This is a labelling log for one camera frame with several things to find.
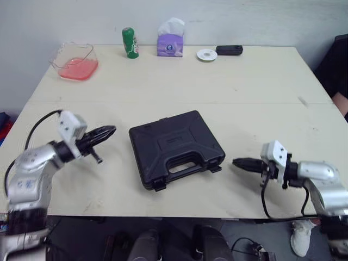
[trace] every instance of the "shoe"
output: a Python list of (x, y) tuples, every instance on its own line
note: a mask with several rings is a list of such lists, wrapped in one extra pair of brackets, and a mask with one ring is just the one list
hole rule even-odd
[(310, 235), (312, 233), (312, 228), (316, 224), (312, 223), (310, 220), (296, 220), (292, 222), (293, 234), (290, 238), (291, 248), (299, 257), (304, 257), (309, 249)]

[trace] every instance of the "purple tissue box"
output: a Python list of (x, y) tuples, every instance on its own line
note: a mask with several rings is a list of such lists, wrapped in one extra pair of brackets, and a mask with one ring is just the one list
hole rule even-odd
[(175, 34), (163, 34), (157, 39), (157, 56), (183, 56), (183, 38)]

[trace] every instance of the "table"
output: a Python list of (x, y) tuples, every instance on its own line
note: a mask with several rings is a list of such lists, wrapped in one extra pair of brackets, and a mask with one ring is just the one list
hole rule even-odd
[[(294, 161), (331, 162), (348, 186), (348, 125), (295, 48), (246, 46), (239, 57), (211, 63), (197, 60), (202, 48), (207, 47), (185, 46), (184, 57), (173, 58), (140, 46), (132, 60), (123, 46), (95, 46), (100, 65), (85, 82), (60, 79), (50, 67), (0, 148), (2, 177), (33, 124), (62, 108), (81, 115), (88, 129), (116, 125), (117, 131), (96, 147), (102, 164), (88, 156), (55, 174), (52, 215), (264, 218), (260, 175), (231, 161), (259, 158), (262, 144), (274, 139)], [(144, 189), (129, 129), (191, 110), (200, 112), (225, 150), (222, 171), (179, 179), (160, 192)], [(56, 117), (45, 121), (31, 146), (61, 140), (57, 124)], [(266, 204), (274, 217), (300, 215), (304, 197), (301, 189), (283, 191), (270, 182)], [(308, 205), (306, 212), (313, 213)], [(0, 212), (6, 211), (0, 191)]]

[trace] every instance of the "green can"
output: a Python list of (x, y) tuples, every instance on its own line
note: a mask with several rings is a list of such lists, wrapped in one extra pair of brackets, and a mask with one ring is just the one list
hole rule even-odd
[(138, 43), (135, 38), (134, 29), (126, 27), (122, 30), (123, 45), (127, 53), (127, 57), (134, 59), (139, 56)]

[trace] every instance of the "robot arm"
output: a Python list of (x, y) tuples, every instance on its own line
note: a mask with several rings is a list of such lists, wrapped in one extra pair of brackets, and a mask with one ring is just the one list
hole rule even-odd
[(326, 162), (291, 162), (284, 146), (278, 141), (265, 144), (260, 159), (239, 158), (233, 165), (246, 171), (261, 173), (283, 183), (283, 189), (305, 187), (310, 193), (317, 214), (341, 216), (348, 214), (348, 191), (343, 187), (338, 169)]
[(0, 237), (0, 261), (7, 260), (10, 253), (39, 246), (49, 234), (46, 218), (52, 178), (65, 163), (89, 154), (102, 162), (93, 147), (113, 135), (116, 127), (85, 133), (86, 128), (80, 116), (62, 111), (58, 129), (63, 141), (25, 150), (15, 160), (16, 172), (8, 189), (8, 230)]

